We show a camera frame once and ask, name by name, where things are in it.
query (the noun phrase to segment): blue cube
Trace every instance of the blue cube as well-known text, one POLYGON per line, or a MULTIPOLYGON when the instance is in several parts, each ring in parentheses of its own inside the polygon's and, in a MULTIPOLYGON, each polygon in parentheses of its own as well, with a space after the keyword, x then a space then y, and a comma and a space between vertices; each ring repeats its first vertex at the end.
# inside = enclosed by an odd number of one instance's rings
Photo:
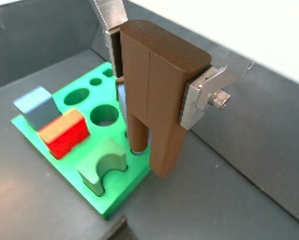
POLYGON ((61 115, 51 93, 41 86, 16 99, 13 105, 36 131, 61 115))

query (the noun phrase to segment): bolt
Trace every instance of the bolt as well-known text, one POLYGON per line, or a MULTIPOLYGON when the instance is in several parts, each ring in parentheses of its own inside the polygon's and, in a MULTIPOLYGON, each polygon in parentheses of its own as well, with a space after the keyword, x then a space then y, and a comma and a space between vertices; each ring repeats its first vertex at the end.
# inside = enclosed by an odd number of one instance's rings
POLYGON ((230 94, 219 90, 218 92, 211 94, 208 104, 218 110, 222 110, 226 107, 228 100, 230 94))

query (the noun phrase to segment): green base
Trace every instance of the green base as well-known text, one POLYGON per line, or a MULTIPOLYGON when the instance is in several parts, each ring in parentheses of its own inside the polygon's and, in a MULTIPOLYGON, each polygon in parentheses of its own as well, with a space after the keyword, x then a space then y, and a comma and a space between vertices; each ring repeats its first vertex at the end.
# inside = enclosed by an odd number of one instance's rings
POLYGON ((24 116, 19 115, 11 121, 52 166, 84 196, 100 216, 107 219, 150 172, 150 150, 147 149, 142 156, 135 156, 130 152, 130 143, 126 138, 126 123, 119 110, 119 102, 116 101, 115 77, 111 76, 111 64, 106 63, 99 66, 52 96, 61 113, 71 108, 79 110, 85 116, 90 129, 88 138, 72 148, 60 160, 49 153, 49 149, 24 116), (108 105, 118 110, 119 114, 110 112, 112 108, 108 105), (106 193, 102 197, 98 197, 84 184, 81 176, 76 171, 76 166, 90 150, 107 138, 112 138, 126 149, 128 169, 124 172, 110 171, 107 173, 103 180, 106 193))

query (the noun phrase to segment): white wall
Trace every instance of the white wall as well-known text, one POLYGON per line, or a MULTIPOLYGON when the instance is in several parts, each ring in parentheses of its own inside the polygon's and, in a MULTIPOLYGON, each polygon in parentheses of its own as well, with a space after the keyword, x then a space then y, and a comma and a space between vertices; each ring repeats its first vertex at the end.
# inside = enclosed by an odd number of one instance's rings
POLYGON ((299 0, 131 0, 299 83, 299 0))

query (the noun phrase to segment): red rectangular block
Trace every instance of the red rectangular block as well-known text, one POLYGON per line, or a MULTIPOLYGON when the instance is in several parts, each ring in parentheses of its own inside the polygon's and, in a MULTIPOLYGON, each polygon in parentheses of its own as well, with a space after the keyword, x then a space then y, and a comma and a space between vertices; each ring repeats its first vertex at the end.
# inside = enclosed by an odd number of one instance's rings
POLYGON ((59 116, 37 133, 56 159, 90 136, 84 116, 75 109, 59 116))

